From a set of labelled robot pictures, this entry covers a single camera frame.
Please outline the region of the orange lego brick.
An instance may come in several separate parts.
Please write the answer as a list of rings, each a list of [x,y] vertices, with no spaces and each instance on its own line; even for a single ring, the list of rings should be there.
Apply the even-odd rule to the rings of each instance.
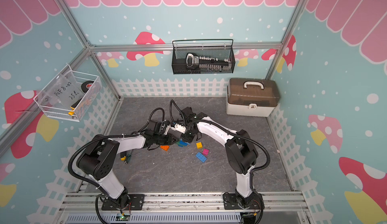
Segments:
[[[165,150],[165,151],[168,151],[170,146],[169,145],[161,145],[160,148]]]

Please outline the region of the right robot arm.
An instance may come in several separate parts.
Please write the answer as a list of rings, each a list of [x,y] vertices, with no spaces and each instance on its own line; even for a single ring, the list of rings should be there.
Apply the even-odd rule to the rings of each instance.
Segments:
[[[200,139],[202,134],[220,143],[226,151],[227,161],[236,172],[235,198],[242,209],[258,205],[262,213],[263,197],[253,185],[254,173],[267,168],[271,158],[260,143],[252,140],[245,130],[235,131],[213,121],[204,113],[195,114],[190,107],[180,109],[174,100],[169,103],[170,118],[174,130],[181,132],[180,139],[186,143]]]

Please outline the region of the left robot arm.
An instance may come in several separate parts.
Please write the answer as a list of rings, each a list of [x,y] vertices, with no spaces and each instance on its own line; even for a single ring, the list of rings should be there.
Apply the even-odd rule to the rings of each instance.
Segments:
[[[120,212],[133,204],[127,188],[113,172],[116,156],[125,157],[133,149],[152,149],[152,145],[173,145],[186,128],[166,119],[149,119],[144,127],[130,134],[96,135],[80,147],[69,159],[68,172],[75,178],[94,185],[101,191],[96,200]]]

